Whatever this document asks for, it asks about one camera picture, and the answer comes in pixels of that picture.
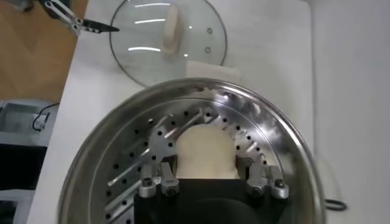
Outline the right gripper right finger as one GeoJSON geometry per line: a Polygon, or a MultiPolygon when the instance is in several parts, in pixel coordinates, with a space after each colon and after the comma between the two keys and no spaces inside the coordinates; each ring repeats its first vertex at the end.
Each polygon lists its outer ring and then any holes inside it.
{"type": "Polygon", "coordinates": [[[289,198],[289,186],[281,168],[269,165],[263,156],[237,156],[237,170],[239,177],[246,180],[247,191],[251,196],[262,197],[268,190],[273,198],[289,198]]]}

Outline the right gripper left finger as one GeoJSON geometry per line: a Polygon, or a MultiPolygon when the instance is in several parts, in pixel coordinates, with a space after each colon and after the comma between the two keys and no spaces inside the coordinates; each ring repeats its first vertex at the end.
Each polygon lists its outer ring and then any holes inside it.
{"type": "Polygon", "coordinates": [[[141,167],[141,183],[138,195],[141,198],[151,198],[157,194],[155,174],[160,175],[160,191],[167,197],[174,197],[179,193],[179,180],[176,177],[176,156],[166,156],[159,164],[144,164],[141,167]]]}

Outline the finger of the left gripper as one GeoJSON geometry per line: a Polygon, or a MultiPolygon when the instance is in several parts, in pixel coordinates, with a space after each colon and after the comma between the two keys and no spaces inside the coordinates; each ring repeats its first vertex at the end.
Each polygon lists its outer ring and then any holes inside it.
{"type": "Polygon", "coordinates": [[[77,37],[81,31],[91,33],[119,32],[117,27],[77,17],[71,9],[71,1],[38,0],[38,2],[50,18],[59,20],[77,37]]]}

